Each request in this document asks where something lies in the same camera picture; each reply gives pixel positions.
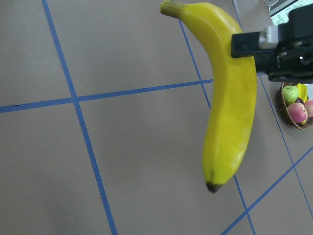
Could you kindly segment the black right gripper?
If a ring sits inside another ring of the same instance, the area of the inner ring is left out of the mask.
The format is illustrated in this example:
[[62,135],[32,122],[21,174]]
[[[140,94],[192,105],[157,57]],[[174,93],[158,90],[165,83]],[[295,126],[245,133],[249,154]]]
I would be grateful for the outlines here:
[[294,9],[288,18],[262,31],[233,34],[231,56],[254,56],[256,71],[270,81],[312,82],[313,7]]

